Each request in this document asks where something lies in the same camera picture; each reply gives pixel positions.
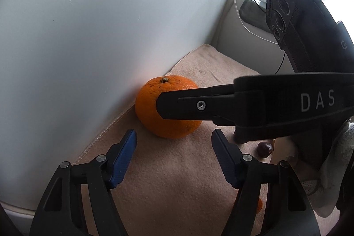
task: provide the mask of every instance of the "metal bolt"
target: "metal bolt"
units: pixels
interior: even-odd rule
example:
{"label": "metal bolt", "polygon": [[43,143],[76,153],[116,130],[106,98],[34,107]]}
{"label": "metal bolt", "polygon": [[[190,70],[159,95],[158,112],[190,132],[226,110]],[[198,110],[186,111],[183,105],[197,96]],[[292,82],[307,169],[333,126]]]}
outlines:
{"label": "metal bolt", "polygon": [[69,166],[69,162],[68,161],[64,161],[62,163],[60,163],[60,168],[66,168]]}
{"label": "metal bolt", "polygon": [[253,157],[249,154],[245,154],[244,156],[242,156],[242,159],[244,161],[251,161],[253,159]]}
{"label": "metal bolt", "polygon": [[106,160],[106,156],[105,156],[105,155],[98,155],[98,156],[96,157],[96,160],[97,160],[98,162],[103,162],[103,161]]}
{"label": "metal bolt", "polygon": [[205,104],[205,102],[204,101],[198,101],[198,103],[197,103],[197,108],[199,109],[199,110],[204,110],[205,109],[205,106],[206,106],[206,104]]}
{"label": "metal bolt", "polygon": [[284,167],[284,168],[288,168],[289,167],[289,163],[287,161],[280,161],[280,166]]}

